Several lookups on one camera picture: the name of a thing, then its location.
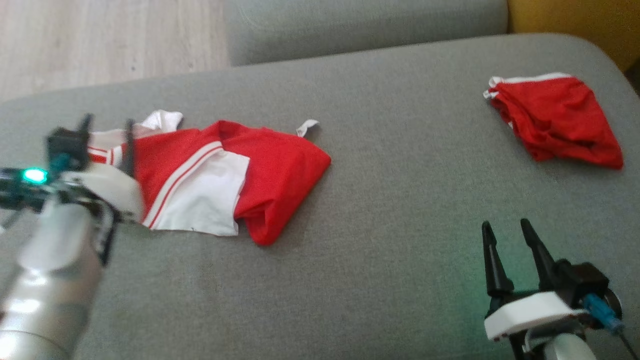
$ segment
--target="blue cable connector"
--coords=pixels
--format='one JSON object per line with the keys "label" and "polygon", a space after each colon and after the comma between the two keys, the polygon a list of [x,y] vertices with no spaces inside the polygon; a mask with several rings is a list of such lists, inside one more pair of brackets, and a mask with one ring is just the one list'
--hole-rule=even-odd
{"label": "blue cable connector", "polygon": [[616,317],[616,313],[598,295],[591,293],[582,299],[582,306],[589,311],[613,335],[618,335],[625,324]]}

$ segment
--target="green led light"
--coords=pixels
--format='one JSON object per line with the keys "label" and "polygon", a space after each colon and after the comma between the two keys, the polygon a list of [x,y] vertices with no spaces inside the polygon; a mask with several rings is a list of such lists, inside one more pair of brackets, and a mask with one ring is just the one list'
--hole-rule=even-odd
{"label": "green led light", "polygon": [[28,168],[22,173],[22,178],[30,183],[44,184],[47,182],[47,172],[41,168]]}

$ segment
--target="silver robot arm tube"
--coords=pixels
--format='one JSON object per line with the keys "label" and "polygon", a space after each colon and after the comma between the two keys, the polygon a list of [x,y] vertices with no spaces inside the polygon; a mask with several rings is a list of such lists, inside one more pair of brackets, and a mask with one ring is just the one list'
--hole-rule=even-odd
{"label": "silver robot arm tube", "polygon": [[102,277],[89,210],[55,204],[18,258],[0,313],[0,359],[70,359]]}

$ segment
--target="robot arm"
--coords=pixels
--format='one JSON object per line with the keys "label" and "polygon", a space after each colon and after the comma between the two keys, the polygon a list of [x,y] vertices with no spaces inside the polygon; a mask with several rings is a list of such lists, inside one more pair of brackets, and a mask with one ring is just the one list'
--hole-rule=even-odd
{"label": "robot arm", "polygon": [[117,223],[140,219],[132,122],[120,169],[89,161],[90,122],[87,116],[77,131],[57,129],[48,137],[49,173],[4,169],[0,176],[0,207],[41,213],[3,292],[0,359],[70,359],[109,263]]}
{"label": "robot arm", "polygon": [[520,222],[540,283],[514,291],[496,249],[489,222],[482,226],[487,295],[484,328],[489,340],[508,338],[517,360],[595,360],[585,329],[606,328],[619,336],[634,359],[620,321],[622,309],[609,279],[591,263],[554,261],[527,219]]}

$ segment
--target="gray fabric surface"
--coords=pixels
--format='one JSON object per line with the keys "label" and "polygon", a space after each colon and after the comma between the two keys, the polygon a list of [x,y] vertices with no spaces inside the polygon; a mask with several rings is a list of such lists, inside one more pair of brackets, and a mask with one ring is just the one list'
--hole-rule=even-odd
{"label": "gray fabric surface", "polygon": [[[595,91],[622,171],[534,162],[483,99],[490,76],[555,71]],[[457,40],[38,95],[0,106],[2,162],[42,164],[43,136],[86,111],[104,130],[158,108],[187,127],[317,119],[311,139],[333,164],[271,247],[243,226],[238,238],[119,230],[78,359],[511,359],[484,336],[480,226],[491,220],[516,286],[534,288],[520,217],[557,258],[610,276],[640,347],[640,101],[583,40]],[[33,224],[0,241],[0,281]],[[589,343],[626,356],[603,332]]]}
{"label": "gray fabric surface", "polygon": [[504,33],[506,0],[227,0],[232,65]]}

